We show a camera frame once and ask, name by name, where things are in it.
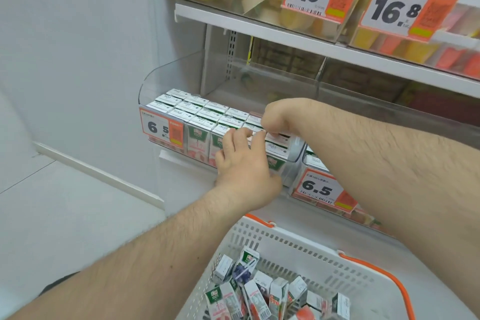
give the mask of white plastic basket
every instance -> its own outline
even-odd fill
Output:
[[[243,217],[227,233],[205,269],[177,320],[210,320],[205,292],[213,288],[212,273],[219,257],[236,259],[243,246],[260,252],[256,269],[288,281],[301,275],[313,291],[326,299],[340,292],[351,300],[351,320],[408,319],[398,286],[378,271],[342,258],[337,251],[277,226],[268,227]],[[298,306],[293,306],[286,319]]]

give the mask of forearm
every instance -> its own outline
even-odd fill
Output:
[[[174,319],[241,203],[214,189],[22,308],[11,320]]]
[[[478,316],[480,275],[466,268],[480,256],[480,152],[312,100],[291,111],[345,190]]]

